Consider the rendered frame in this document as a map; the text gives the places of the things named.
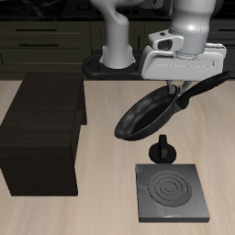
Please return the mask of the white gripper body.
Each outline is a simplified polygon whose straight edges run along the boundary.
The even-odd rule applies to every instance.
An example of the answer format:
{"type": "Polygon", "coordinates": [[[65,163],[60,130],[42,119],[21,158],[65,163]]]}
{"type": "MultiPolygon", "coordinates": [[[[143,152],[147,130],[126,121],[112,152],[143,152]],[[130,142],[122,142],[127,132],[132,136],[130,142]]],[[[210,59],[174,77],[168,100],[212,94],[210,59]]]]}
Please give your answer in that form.
{"type": "Polygon", "coordinates": [[[145,80],[203,81],[222,72],[226,54],[220,43],[207,43],[194,60],[178,59],[172,51],[147,46],[140,58],[140,76],[145,80]]]}

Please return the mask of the dark kitchen cupboards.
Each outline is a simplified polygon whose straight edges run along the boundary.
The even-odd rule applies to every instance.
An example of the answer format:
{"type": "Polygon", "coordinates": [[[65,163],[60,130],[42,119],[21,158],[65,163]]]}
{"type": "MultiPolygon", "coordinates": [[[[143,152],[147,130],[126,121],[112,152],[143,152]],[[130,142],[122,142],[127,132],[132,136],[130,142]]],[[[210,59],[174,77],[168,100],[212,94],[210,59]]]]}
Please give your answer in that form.
{"type": "MultiPolygon", "coordinates": [[[[215,16],[224,0],[218,0],[215,16]]],[[[129,21],[129,45],[148,46],[151,33],[168,29],[164,11],[120,6],[129,21]]],[[[106,45],[106,22],[90,0],[0,0],[0,80],[26,73],[83,73],[83,62],[106,45]]]]}

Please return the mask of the dark wooden cabinet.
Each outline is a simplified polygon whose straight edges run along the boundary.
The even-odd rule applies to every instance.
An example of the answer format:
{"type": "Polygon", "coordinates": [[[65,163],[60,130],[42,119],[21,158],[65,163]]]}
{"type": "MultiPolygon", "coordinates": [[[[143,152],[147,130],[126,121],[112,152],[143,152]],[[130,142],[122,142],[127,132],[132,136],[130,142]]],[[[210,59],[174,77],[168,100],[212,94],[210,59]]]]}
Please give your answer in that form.
{"type": "Polygon", "coordinates": [[[80,73],[28,73],[0,125],[0,170],[12,196],[77,196],[87,123],[80,73]]]}

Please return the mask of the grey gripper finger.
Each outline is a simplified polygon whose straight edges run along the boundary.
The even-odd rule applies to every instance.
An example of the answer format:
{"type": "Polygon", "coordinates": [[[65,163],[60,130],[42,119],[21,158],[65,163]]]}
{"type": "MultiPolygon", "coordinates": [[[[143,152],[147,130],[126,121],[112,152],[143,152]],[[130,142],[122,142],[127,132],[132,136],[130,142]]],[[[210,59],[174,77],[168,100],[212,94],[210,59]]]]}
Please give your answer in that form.
{"type": "Polygon", "coordinates": [[[191,81],[184,81],[184,83],[178,87],[179,94],[182,95],[191,83],[191,81]]]}
{"type": "Polygon", "coordinates": [[[167,80],[166,83],[169,88],[169,94],[174,95],[177,92],[177,87],[174,84],[172,84],[172,80],[167,80]]]}

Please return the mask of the dark grey stove plate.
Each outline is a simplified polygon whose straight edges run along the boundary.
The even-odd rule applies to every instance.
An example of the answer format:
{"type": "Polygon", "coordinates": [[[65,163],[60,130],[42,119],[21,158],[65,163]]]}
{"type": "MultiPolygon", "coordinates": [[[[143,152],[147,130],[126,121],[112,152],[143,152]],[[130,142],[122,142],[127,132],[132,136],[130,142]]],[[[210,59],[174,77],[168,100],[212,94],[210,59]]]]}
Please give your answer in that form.
{"type": "Polygon", "coordinates": [[[139,222],[209,222],[194,164],[137,164],[139,222]]]}

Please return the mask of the round black stove knob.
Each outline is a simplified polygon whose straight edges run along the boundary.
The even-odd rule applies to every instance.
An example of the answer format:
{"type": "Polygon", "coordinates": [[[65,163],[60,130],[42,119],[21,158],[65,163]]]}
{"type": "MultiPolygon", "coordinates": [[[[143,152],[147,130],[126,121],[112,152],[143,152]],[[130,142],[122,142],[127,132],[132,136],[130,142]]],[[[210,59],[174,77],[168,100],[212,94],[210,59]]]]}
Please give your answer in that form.
{"type": "Polygon", "coordinates": [[[176,150],[162,134],[159,136],[159,141],[151,145],[149,157],[155,163],[173,163],[176,159],[176,150]]]}

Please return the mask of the black frying pan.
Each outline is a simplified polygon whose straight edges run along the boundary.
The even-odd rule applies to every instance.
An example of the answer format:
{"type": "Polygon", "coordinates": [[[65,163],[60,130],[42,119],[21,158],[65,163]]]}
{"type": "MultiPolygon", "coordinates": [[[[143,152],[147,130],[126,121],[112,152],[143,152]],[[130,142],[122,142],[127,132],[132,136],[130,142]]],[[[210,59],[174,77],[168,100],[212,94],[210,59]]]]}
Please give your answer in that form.
{"type": "Polygon", "coordinates": [[[118,122],[115,137],[122,140],[142,140],[163,127],[173,114],[186,109],[189,99],[203,94],[224,83],[232,72],[223,72],[192,86],[182,95],[177,92],[169,94],[168,85],[160,87],[145,95],[118,122]]]}

